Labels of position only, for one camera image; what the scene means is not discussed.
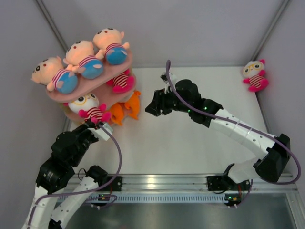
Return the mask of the boy plush red dot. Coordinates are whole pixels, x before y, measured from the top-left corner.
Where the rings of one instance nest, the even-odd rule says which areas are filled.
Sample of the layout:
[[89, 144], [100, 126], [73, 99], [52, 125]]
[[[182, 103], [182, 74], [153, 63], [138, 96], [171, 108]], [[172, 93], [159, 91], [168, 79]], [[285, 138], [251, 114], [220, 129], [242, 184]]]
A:
[[124, 32], [114, 28], [106, 28], [95, 34], [93, 43], [102, 52], [106, 61], [111, 65], [125, 62], [127, 50], [130, 48], [128, 42], [123, 43]]

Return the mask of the white pink plush yellow glasses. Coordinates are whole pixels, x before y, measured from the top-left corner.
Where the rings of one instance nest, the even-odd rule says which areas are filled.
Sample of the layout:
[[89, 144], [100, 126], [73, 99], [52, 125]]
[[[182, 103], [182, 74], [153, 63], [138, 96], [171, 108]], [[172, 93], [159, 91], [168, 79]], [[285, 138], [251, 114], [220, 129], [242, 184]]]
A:
[[248, 91], [258, 92], [269, 85], [265, 78], [265, 59], [250, 61], [242, 70], [243, 83], [248, 85]]

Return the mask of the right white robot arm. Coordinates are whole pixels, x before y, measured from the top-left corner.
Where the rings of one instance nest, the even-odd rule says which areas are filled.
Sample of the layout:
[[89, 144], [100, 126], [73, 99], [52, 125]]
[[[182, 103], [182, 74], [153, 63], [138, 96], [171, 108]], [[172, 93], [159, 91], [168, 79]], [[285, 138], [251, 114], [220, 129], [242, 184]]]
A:
[[239, 183], [258, 177], [270, 183], [279, 180], [290, 159], [288, 136], [256, 133], [252, 128], [246, 129], [245, 123], [236, 118], [230, 122], [233, 115], [219, 103], [202, 98], [197, 85], [191, 80], [178, 81], [175, 89], [176, 92], [156, 90], [145, 111], [154, 116], [167, 115], [172, 111], [188, 113], [194, 122], [223, 133], [255, 155], [253, 159], [227, 167], [222, 178], [224, 187], [234, 189]]

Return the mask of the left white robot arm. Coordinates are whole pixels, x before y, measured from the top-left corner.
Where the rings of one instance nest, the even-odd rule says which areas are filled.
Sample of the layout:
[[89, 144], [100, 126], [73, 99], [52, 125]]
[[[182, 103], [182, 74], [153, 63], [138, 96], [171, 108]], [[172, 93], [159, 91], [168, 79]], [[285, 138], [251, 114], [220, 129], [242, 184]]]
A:
[[93, 165], [72, 195], [63, 192], [89, 146], [99, 140], [108, 140], [112, 133], [113, 129], [107, 123], [95, 126], [87, 121], [73, 131], [57, 136], [50, 158], [39, 169], [32, 205], [22, 228], [64, 229], [94, 189], [100, 191], [107, 187], [108, 173]]

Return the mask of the boy plush black hair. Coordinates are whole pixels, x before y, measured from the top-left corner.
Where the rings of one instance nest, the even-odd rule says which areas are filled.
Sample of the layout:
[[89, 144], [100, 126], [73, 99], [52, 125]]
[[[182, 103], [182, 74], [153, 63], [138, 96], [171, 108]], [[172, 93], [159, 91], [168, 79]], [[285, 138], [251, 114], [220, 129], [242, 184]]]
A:
[[61, 94], [72, 93], [78, 84], [77, 75], [63, 67], [59, 56], [40, 62], [32, 71], [31, 80], [44, 85], [50, 93], [58, 91]]

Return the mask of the white pink plush face down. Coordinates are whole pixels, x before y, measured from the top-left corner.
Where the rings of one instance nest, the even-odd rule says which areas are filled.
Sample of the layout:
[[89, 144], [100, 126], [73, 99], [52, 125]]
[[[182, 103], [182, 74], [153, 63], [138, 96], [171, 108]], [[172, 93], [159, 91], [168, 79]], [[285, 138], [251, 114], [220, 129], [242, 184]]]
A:
[[107, 85], [112, 86], [114, 93], [124, 93], [131, 90], [135, 85], [135, 78], [127, 69], [120, 73], [118, 76], [110, 79]]

